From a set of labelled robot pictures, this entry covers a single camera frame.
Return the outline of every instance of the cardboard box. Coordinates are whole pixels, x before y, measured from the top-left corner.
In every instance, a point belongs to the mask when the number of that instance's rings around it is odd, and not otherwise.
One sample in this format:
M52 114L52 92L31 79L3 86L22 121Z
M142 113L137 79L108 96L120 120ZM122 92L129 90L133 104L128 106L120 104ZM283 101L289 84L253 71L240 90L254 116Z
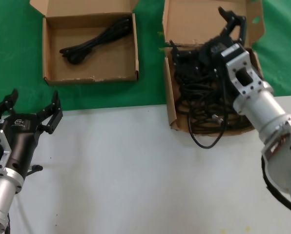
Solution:
M220 34L226 21L220 16L218 7L226 11L232 10L237 15L247 17L247 37L245 46L250 53L253 66L261 73L262 70L255 54L250 48L265 33L263 6L261 0L166 0L163 29L166 43L170 40L183 49L199 47ZM232 38L237 39L238 28L232 32ZM174 67L170 54L171 48L166 48L164 62L165 88L168 121L172 129L188 132L187 117L176 113L175 101L179 98L179 86L174 79ZM238 135L248 132L247 128L225 135Z
M135 15L138 0L30 0L44 15L43 78L49 85L136 81L139 73ZM95 38L117 19L132 15L133 34L93 49L79 65L60 49Z

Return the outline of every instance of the cardboard box lid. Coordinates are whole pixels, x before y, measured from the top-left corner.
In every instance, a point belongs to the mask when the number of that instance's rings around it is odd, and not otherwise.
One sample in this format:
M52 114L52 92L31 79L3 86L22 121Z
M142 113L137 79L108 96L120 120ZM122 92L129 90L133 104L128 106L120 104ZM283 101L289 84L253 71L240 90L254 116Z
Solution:
M219 35L226 25L218 7L232 10L247 17L245 46L251 46L265 33L261 0L166 0L163 29L165 41L173 40L178 45L200 45ZM232 38L239 34L238 27Z
M46 18L103 13L131 13L138 0L30 0Z

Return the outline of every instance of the white table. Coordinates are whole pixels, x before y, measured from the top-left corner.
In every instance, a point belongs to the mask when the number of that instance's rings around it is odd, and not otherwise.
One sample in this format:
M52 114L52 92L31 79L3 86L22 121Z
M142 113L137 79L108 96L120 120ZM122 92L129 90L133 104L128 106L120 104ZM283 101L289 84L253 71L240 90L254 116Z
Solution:
M203 150L170 129L164 105L64 112L40 138L44 170L16 195L11 234L291 234L262 147L253 131Z

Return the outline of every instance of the black cable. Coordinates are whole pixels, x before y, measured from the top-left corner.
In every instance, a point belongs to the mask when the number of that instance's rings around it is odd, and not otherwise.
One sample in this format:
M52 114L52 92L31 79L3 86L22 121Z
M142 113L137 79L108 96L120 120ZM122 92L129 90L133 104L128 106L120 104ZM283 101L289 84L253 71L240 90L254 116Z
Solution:
M218 135L218 137L216 138L216 140L209 146L205 146L205 145L202 145L198 140L197 138L194 136L193 132L192 132L192 127L191 127L191 119L190 119L190 111L187 115L187 120L188 120L188 128L189 128L189 133L192 137L192 139L194 140L194 142L200 146L201 148L203 149L211 149L213 148L217 142L220 140L220 138L223 136L225 130L226 130L226 126L227 126L227 123L228 123L228 116L227 116L227 105L226 105L226 88L225 88L225 82L222 80L221 82L222 84L222 93L223 93L223 101L224 101L224 119L223 119L223 126L222 126L222 130L220 132L220 134Z
M291 202L287 200L268 180L266 171L265 171L265 160L262 156L262 170L263 170L263 178L266 183L267 189L269 192L276 198L282 205L287 207L291 211Z
M103 33L80 45L67 47L60 50L60 53L71 64L81 63L91 53L92 49L101 44L110 43L129 35L132 32L132 16L117 20Z
M11 233L11 227L10 227L10 216L9 216L9 213L8 213L8 226L6 228L6 230L4 231L4 234L10 234Z
M41 165L33 165L32 166L32 170L30 172L27 172L27 175L26 176L29 176L35 172L40 172L43 170L43 167Z
M189 133L198 146L210 149L216 145L225 131L251 127L249 120L238 115L227 101L223 78L209 73L199 63L198 52L191 51L189 56L175 52L172 54L174 79L179 85L180 92L180 97L175 101L175 109L177 113L187 116ZM219 135L210 146L204 146L198 142L194 134Z

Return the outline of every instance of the green cloth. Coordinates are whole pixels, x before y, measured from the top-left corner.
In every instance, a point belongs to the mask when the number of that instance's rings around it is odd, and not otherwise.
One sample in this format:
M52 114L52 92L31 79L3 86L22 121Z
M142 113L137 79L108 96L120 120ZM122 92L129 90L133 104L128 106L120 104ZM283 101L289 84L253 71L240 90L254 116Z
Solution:
M138 82L47 86L42 79L42 15L29 0L0 0L0 101L19 91L18 112L36 112L59 91L63 110L164 104L164 0L140 0L135 9ZM291 95L291 0L264 0L266 35L254 46L277 96Z

